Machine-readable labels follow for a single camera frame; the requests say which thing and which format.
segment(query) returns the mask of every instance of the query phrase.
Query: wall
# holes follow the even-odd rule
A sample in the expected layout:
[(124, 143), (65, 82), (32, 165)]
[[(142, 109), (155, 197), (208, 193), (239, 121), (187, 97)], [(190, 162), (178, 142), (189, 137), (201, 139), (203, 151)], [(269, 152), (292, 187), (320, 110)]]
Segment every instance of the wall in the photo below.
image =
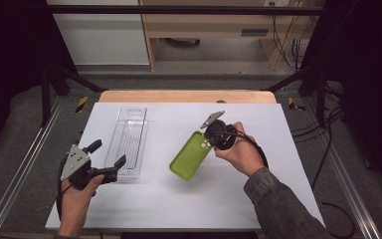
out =
[[(48, 0), (50, 5), (138, 5), (136, 0)], [(55, 14), (76, 65), (148, 65), (140, 15)]]

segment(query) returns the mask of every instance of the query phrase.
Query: gray floor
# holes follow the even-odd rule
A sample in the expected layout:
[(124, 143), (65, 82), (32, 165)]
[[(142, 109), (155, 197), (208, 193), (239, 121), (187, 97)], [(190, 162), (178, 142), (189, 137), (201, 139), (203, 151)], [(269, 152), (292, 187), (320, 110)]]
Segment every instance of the gray floor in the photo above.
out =
[[(84, 76), (99, 86), (111, 89), (259, 90), (271, 86), (292, 72), (285, 63), (278, 72), (271, 72), (266, 59), (254, 54), (262, 50), (257, 41), (202, 39), (199, 46), (163, 41), (160, 47), (154, 72), (134, 69), (103, 75), (85, 72)], [(23, 233), (22, 237), (26, 237), (25, 233), (53, 233), (47, 231), (44, 225), (50, 213), (49, 205), (56, 195), (59, 161), (67, 148), (81, 138), (81, 131), (86, 126), (93, 103), (98, 99), (98, 94), (73, 82), (70, 85), (73, 89), (64, 98), (62, 111), (0, 228), (2, 238), (4, 233)], [(297, 86), (298, 83), (294, 83), (276, 93), (278, 102), (283, 105), (290, 129), (305, 127), (314, 121), (307, 111), (291, 110), (288, 107), (289, 97), (293, 97), (295, 104), (301, 107), (306, 101), (310, 101), (298, 96), (295, 90)], [(80, 97), (83, 96), (88, 96), (89, 100), (81, 113), (75, 113)], [(326, 105), (332, 109), (337, 103), (327, 99)], [(15, 97), (11, 109), (11, 115), (0, 135), (0, 199), (40, 128), (40, 89), (34, 88)], [(363, 155), (346, 122), (335, 122), (332, 135), (333, 145), (382, 236), (382, 175), (379, 171), (364, 167)], [(320, 138), (297, 143), (296, 147), (307, 178), (312, 181), (324, 153)], [(329, 160), (324, 165), (314, 194), (319, 201), (343, 207), (356, 221)], [(320, 211), (330, 231), (339, 235), (349, 232), (347, 219), (341, 213), (326, 206), (321, 207)], [(358, 225), (355, 235), (356, 238), (363, 238)], [(142, 238), (138, 234), (124, 236)]]

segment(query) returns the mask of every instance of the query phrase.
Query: white table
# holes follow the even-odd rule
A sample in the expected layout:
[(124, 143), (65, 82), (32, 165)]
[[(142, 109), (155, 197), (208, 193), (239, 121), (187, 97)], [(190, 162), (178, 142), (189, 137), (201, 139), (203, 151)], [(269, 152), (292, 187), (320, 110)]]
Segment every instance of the white table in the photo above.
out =
[[(169, 163), (209, 114), (241, 121), (263, 148), (272, 173), (288, 185), (307, 210), (323, 223), (279, 104), (97, 103), (80, 146), (101, 139), (92, 166), (104, 165), (121, 107), (146, 107), (149, 120), (141, 175), (132, 183), (105, 184), (93, 198), (86, 229), (115, 231), (260, 230), (254, 207), (243, 190), (247, 176), (213, 150), (189, 181)], [(58, 229), (54, 206), (46, 228)]]

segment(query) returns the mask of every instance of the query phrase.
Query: person's right hand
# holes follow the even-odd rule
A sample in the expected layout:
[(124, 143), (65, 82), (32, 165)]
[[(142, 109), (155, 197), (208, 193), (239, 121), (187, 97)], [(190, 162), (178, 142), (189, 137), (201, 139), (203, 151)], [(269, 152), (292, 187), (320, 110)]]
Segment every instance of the person's right hand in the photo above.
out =
[[(244, 127), (239, 121), (234, 123), (234, 127), (237, 131), (245, 133)], [(249, 177), (264, 167), (262, 158), (256, 148), (240, 137), (235, 139), (234, 145), (229, 149), (221, 150), (215, 147), (215, 154), (217, 157), (229, 161), (238, 171)]]

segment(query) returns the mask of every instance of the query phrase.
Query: green phone case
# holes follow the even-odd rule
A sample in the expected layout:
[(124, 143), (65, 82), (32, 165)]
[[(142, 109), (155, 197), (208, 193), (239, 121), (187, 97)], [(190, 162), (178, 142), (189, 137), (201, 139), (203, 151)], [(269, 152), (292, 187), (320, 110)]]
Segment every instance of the green phone case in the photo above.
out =
[(200, 131), (194, 131), (175, 158), (170, 170), (184, 180), (189, 180), (212, 149), (212, 145)]

